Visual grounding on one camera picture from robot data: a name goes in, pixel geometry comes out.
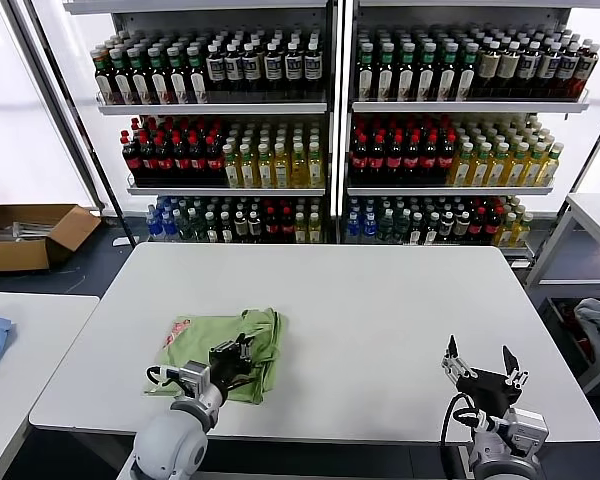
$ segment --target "metal shelf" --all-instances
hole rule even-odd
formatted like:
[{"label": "metal shelf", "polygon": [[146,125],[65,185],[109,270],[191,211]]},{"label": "metal shelf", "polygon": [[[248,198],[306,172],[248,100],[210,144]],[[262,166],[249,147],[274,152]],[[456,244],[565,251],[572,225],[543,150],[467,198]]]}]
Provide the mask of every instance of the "metal shelf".
[{"label": "metal shelf", "polygon": [[348,187],[347,194],[358,197],[375,196],[464,196],[464,195],[547,195],[548,187]]},{"label": "metal shelf", "polygon": [[307,115],[327,111],[326,102],[183,103],[173,105],[98,105],[103,115]]},{"label": "metal shelf", "polygon": [[182,10],[321,8],[326,4],[326,0],[70,0],[64,2],[64,9],[72,15],[91,15]]},{"label": "metal shelf", "polygon": [[321,197],[324,188],[229,188],[229,187],[137,187],[127,188],[130,195],[174,195],[200,197]]}]

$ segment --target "shelf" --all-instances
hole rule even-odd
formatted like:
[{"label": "shelf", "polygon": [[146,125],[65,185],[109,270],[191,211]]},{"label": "shelf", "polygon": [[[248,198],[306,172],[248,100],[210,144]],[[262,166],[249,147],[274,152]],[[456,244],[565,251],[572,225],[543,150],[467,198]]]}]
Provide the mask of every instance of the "shelf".
[{"label": "shelf", "polygon": [[229,188],[229,187],[137,187],[127,188],[130,195],[173,195],[200,197],[321,197],[324,188]]},{"label": "shelf", "polygon": [[73,0],[64,2],[64,9],[72,15],[91,15],[182,10],[321,8],[326,3],[326,0]]},{"label": "shelf", "polygon": [[348,187],[347,194],[358,197],[375,196],[465,196],[465,195],[547,195],[548,187]]},{"label": "shelf", "polygon": [[173,105],[98,105],[103,115],[307,115],[327,111],[326,102],[183,103]]},{"label": "shelf", "polygon": [[353,102],[352,109],[358,113],[402,113],[402,112],[538,112],[538,113],[582,113],[589,104],[577,102],[535,101],[466,101],[466,102]]}]

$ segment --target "gray floor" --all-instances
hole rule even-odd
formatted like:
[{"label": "gray floor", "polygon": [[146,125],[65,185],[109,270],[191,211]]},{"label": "gray floor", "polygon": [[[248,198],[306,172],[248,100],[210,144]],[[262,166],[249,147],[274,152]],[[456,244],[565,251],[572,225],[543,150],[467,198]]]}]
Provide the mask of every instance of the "gray floor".
[{"label": "gray floor", "polygon": [[[102,226],[63,266],[48,272],[0,274],[0,291],[72,293],[102,297],[131,248],[111,246],[121,228]],[[574,267],[589,275],[600,263],[573,262],[590,239],[577,234],[572,256],[558,260],[556,275],[574,275]],[[600,419],[600,398],[591,398]],[[441,423],[441,419],[431,419]],[[600,480],[600,442],[550,445],[542,452],[547,480]],[[204,469],[221,472],[355,476],[376,478],[443,478],[435,447],[281,444],[214,441]],[[5,478],[113,479],[116,472],[67,433],[34,431],[25,442]]]}]

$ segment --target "table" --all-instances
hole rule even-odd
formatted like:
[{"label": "table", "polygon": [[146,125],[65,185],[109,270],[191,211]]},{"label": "table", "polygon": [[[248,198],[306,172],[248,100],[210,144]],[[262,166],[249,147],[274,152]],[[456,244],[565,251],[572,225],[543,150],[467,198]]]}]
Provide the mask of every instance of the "table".
[{"label": "table", "polygon": [[[551,266],[561,245],[564,244],[577,224],[580,224],[600,244],[600,193],[572,193],[567,195],[567,202],[569,209],[560,219],[537,262],[529,272],[525,281],[527,290],[538,285],[568,285],[589,291],[600,290],[600,280],[598,279],[543,280],[544,274]],[[578,383],[585,393],[590,392],[600,383],[600,358],[580,375]]]},{"label": "table", "polygon": [[24,442],[29,411],[97,304],[97,297],[0,293],[0,316],[15,324],[0,359],[0,478]]}]

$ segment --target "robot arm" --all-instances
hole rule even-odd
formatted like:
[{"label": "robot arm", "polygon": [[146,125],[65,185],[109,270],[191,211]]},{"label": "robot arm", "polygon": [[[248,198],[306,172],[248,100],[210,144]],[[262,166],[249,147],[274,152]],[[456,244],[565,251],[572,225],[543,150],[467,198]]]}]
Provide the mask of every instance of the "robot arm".
[{"label": "robot arm", "polygon": [[207,432],[218,422],[229,391],[249,383],[252,337],[241,334],[209,351],[209,365],[189,361],[182,368],[154,366],[147,376],[157,385],[176,383],[182,394],[152,419],[133,442],[134,480],[186,480],[207,450]]}]

